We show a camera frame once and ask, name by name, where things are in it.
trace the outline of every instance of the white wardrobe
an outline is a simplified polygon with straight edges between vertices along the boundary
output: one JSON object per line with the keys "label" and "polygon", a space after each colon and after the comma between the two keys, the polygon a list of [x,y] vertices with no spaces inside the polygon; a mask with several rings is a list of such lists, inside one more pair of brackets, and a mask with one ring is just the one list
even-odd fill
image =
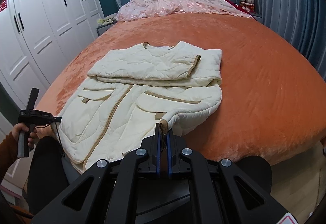
{"label": "white wardrobe", "polygon": [[99,0],[3,0],[0,82],[21,109],[97,37]]}

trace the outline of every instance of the white card with red border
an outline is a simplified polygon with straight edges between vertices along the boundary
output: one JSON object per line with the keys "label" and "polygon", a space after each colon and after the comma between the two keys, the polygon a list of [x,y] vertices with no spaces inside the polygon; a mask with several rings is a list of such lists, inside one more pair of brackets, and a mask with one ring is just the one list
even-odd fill
{"label": "white card with red border", "polygon": [[284,217],[276,224],[298,224],[298,222],[291,215],[291,213],[286,213]]}

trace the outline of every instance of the red paper cutout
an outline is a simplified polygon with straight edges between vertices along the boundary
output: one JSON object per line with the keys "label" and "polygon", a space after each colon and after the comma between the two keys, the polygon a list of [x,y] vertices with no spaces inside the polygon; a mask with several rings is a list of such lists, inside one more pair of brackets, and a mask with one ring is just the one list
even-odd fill
{"label": "red paper cutout", "polygon": [[0,12],[3,11],[5,8],[7,8],[7,0],[3,0],[0,3]]}

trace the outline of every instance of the pocket flap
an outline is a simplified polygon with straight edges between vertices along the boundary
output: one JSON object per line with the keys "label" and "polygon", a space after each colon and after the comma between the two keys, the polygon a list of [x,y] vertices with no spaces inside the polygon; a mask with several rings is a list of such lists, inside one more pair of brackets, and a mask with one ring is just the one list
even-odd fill
{"label": "pocket flap", "polygon": [[143,109],[146,112],[152,113],[166,113],[175,109],[185,108],[198,103],[200,102],[175,99],[159,94],[154,94],[148,91],[141,94],[136,101],[136,104],[139,108]]}
{"label": "pocket flap", "polygon": [[86,98],[92,101],[105,100],[114,92],[115,88],[111,89],[84,89],[81,90],[78,94],[79,97]]}

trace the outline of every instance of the person's arm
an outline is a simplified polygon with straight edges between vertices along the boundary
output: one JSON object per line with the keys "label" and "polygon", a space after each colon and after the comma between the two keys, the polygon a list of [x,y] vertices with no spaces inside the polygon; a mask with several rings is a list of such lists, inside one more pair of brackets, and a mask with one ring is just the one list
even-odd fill
{"label": "person's arm", "polygon": [[[2,182],[7,170],[17,159],[18,153],[18,137],[19,132],[28,131],[28,127],[23,124],[17,124],[13,127],[9,135],[0,144],[0,183]],[[34,139],[37,138],[36,129],[34,132],[30,133],[30,138],[28,139],[28,146],[34,148]]]}

